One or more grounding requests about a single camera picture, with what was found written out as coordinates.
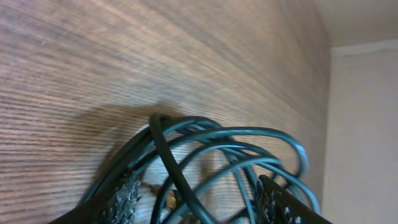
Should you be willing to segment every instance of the ceiling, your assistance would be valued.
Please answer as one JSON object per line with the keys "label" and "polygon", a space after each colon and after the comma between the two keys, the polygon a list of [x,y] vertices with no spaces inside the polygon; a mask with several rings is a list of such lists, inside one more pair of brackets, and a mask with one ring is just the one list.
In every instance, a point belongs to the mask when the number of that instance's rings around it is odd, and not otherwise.
{"label": "ceiling", "polygon": [[315,0],[332,46],[398,39],[398,0]]}

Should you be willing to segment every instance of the black cable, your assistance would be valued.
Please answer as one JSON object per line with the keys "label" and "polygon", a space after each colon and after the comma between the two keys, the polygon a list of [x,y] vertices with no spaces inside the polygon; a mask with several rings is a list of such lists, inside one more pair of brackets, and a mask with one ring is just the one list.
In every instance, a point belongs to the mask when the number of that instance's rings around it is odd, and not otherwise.
{"label": "black cable", "polygon": [[[177,131],[182,135],[167,142],[164,136],[173,131]],[[234,135],[268,136],[285,141],[298,155],[299,163],[297,171],[295,174],[290,174],[283,168],[280,160],[270,152],[252,144],[235,141],[232,138]],[[171,153],[171,149],[192,141],[198,141],[202,143],[203,146],[192,151],[180,164],[177,164]],[[156,150],[149,152],[153,145],[156,146]],[[183,168],[198,156],[214,150],[222,151],[229,165],[214,173],[209,179],[192,190],[182,174]],[[257,155],[248,154],[243,150],[255,152]],[[272,171],[274,173],[272,176],[273,179],[275,179],[277,175],[283,177],[287,182],[284,187],[302,201],[303,199],[296,189],[296,187],[298,187],[307,197],[312,209],[319,213],[319,206],[314,194],[305,184],[299,181],[299,178],[301,178],[308,169],[308,159],[304,148],[293,137],[282,131],[271,128],[223,128],[215,121],[204,117],[187,116],[171,118],[170,116],[162,114],[153,114],[149,120],[149,127],[136,134],[119,150],[112,158],[108,168],[100,175],[98,180],[90,186],[86,194],[84,194],[81,203],[87,202],[100,192],[109,190],[111,184],[120,179],[128,170],[133,170],[136,175],[139,175],[158,156],[162,159],[170,176],[164,182],[157,196],[152,211],[152,224],[158,224],[160,222],[162,205],[173,183],[183,201],[162,223],[172,223],[174,218],[188,212],[188,209],[197,216],[202,223],[220,223],[200,203],[197,195],[208,190],[215,181],[228,172],[233,172],[246,208],[233,215],[226,222],[231,223],[241,217],[248,217],[250,223],[254,224],[256,207],[249,198],[243,177],[238,172],[238,169],[243,169],[244,175],[249,183],[250,191],[252,195],[255,195],[257,177],[251,167],[252,165],[257,165]]]}

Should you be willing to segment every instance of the white wall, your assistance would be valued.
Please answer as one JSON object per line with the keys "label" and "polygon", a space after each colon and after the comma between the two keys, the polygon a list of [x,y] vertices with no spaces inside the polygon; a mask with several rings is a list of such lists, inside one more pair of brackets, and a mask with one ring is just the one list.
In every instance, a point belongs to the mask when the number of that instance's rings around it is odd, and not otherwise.
{"label": "white wall", "polygon": [[398,38],[397,0],[315,0],[333,46]]}
{"label": "white wall", "polygon": [[323,215],[397,223],[398,50],[332,60]]}

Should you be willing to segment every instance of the wood grain surface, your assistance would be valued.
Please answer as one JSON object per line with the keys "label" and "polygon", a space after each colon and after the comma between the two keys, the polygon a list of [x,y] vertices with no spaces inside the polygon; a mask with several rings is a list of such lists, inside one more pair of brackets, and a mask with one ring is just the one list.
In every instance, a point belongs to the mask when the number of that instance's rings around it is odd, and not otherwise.
{"label": "wood grain surface", "polygon": [[155,111],[290,133],[321,199],[329,64],[311,0],[3,0],[0,223],[73,208]]}

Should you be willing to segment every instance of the cable bundle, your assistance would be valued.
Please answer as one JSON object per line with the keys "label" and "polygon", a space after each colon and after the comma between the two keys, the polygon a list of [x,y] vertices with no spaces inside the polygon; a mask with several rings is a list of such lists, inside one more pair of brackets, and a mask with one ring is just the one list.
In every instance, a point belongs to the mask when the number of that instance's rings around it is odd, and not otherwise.
{"label": "cable bundle", "polygon": [[[171,132],[178,132],[181,136],[167,142],[165,136]],[[281,161],[265,149],[253,144],[235,141],[233,136],[267,136],[277,138],[288,143],[297,153],[299,166],[296,173],[287,172]],[[176,162],[171,150],[182,144],[193,141],[202,143],[202,146],[192,151],[180,164]],[[214,150],[220,150],[226,156],[229,165],[212,174],[195,189],[191,189],[182,170],[196,157],[202,156]],[[200,116],[185,116],[172,118],[164,114],[153,114],[149,119],[149,127],[137,133],[130,139],[113,157],[108,168],[94,182],[81,200],[81,204],[89,201],[95,195],[106,192],[119,182],[127,172],[134,175],[141,174],[158,156],[162,159],[169,173],[160,189],[152,212],[151,224],[160,223],[160,213],[165,203],[167,194],[172,184],[175,185],[181,204],[162,221],[173,223],[180,215],[191,211],[202,223],[233,223],[241,217],[248,217],[250,224],[256,222],[256,212],[259,208],[249,198],[248,190],[256,195],[257,177],[251,166],[257,165],[273,172],[271,179],[281,176],[286,180],[284,188],[290,191],[297,199],[303,200],[299,190],[307,197],[312,210],[319,213],[320,209],[314,194],[302,183],[299,178],[308,168],[308,158],[304,148],[288,134],[271,128],[236,127],[224,128],[217,122]],[[249,183],[246,188],[239,169],[244,171],[244,176]],[[229,220],[220,222],[200,203],[198,197],[206,192],[218,179],[232,172],[236,178],[246,208],[233,215]]]}

